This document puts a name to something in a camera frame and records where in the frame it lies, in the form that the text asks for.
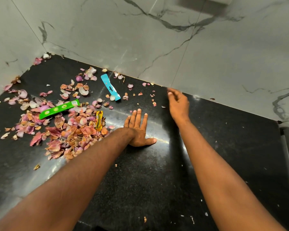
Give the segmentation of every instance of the marble wall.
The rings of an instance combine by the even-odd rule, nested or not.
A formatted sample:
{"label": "marble wall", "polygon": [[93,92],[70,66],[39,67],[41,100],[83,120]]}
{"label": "marble wall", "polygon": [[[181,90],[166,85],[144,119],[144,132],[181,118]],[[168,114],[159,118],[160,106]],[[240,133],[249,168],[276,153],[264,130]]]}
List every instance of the marble wall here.
{"label": "marble wall", "polygon": [[0,94],[44,51],[12,0],[0,0]]}
{"label": "marble wall", "polygon": [[289,123],[289,0],[13,2],[36,47]]}

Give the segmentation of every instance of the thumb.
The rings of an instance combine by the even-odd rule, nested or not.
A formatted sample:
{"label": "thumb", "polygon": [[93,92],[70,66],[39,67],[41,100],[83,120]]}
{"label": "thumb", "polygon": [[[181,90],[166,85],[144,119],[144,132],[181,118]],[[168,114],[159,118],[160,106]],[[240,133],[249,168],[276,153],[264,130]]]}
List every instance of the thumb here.
{"label": "thumb", "polygon": [[176,102],[176,99],[172,92],[168,92],[168,99],[169,99],[169,103]]}
{"label": "thumb", "polygon": [[154,143],[156,143],[157,139],[154,138],[150,138],[150,139],[145,139],[145,144],[146,145],[152,145]]}

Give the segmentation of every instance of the person's right hand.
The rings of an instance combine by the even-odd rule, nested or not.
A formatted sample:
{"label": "person's right hand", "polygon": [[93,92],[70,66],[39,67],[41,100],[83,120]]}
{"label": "person's right hand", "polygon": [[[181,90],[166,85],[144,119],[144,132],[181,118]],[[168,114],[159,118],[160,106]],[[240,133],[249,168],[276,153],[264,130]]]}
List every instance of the person's right hand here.
{"label": "person's right hand", "polygon": [[176,89],[168,88],[168,99],[170,114],[176,124],[189,121],[189,101],[187,97]]}

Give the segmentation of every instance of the yellow wrapper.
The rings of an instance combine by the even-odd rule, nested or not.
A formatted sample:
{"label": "yellow wrapper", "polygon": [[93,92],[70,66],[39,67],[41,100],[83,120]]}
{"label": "yellow wrapper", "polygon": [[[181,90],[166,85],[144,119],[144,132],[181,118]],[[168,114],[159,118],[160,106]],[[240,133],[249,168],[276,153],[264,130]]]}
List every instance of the yellow wrapper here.
{"label": "yellow wrapper", "polygon": [[102,118],[103,118],[103,111],[96,111],[96,116],[97,116],[97,125],[96,125],[96,130],[101,131],[102,127]]}

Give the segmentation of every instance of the black granite surface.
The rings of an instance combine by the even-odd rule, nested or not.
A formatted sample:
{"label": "black granite surface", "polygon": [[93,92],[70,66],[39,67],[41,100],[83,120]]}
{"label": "black granite surface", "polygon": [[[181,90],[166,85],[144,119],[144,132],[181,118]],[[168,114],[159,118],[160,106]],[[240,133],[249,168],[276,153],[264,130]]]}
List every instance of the black granite surface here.
{"label": "black granite surface", "polygon": [[[22,83],[13,88],[25,89],[34,96],[53,90],[47,99],[61,99],[60,85],[69,84],[70,79],[81,72],[80,68],[88,67],[54,56],[32,66],[21,77]],[[80,101],[106,99],[109,92],[100,79],[102,74],[98,68],[98,80],[88,81],[93,93],[81,97]],[[166,88],[143,87],[143,81],[127,76],[123,84],[123,80],[113,78],[111,72],[108,74],[121,97],[127,92],[129,99],[111,102],[113,110],[102,108],[107,125],[121,127],[130,110],[141,108],[143,113],[149,114],[147,135],[157,138],[158,142],[150,147],[125,149],[115,162],[117,167],[110,168],[75,230],[217,230],[178,128],[170,116]],[[129,83],[134,85],[131,91],[127,88]],[[193,124],[289,230],[289,182],[277,123],[213,101],[187,96]],[[3,93],[0,101],[6,97],[13,95]],[[19,121],[24,113],[19,107],[19,104],[0,103],[0,136],[4,134],[4,128]],[[63,158],[48,161],[44,156],[45,143],[30,147],[31,135],[25,134],[17,141],[11,137],[12,134],[0,140],[0,217],[65,163]],[[41,168],[33,171],[37,163]]]}

